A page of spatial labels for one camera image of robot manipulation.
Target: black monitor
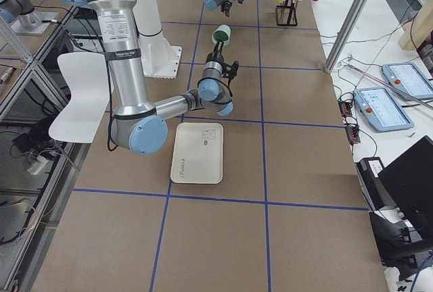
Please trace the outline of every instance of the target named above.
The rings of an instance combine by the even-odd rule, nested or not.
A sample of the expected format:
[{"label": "black monitor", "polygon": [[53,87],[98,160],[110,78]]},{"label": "black monitor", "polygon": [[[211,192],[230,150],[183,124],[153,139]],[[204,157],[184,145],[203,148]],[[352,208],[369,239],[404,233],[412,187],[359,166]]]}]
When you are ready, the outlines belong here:
[{"label": "black monitor", "polygon": [[379,179],[422,239],[433,238],[433,141],[424,136],[386,166]]}]

